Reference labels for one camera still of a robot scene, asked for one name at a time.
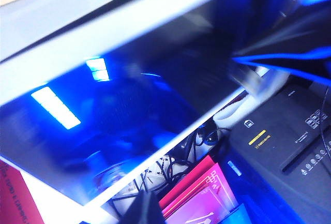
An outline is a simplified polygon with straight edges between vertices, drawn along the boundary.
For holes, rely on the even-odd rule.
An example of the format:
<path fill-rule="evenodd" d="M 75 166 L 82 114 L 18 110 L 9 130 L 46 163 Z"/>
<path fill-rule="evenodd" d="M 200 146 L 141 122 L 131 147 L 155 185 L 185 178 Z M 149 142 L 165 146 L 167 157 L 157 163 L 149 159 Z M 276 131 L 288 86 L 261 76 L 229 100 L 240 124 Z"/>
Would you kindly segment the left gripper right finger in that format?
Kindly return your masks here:
<path fill-rule="evenodd" d="M 153 192 L 148 193 L 148 223 L 149 224 L 165 224 L 165 218 L 160 208 L 158 199 Z"/>

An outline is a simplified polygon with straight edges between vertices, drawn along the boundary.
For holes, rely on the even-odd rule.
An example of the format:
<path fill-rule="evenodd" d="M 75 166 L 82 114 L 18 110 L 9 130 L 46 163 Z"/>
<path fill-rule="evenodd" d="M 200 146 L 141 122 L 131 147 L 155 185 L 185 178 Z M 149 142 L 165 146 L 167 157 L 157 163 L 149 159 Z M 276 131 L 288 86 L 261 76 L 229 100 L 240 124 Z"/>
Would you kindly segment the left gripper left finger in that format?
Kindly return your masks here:
<path fill-rule="evenodd" d="M 135 200 L 127 209 L 126 213 L 120 219 L 120 223 L 147 223 L 148 200 L 148 193 L 145 191 L 140 191 Z"/>

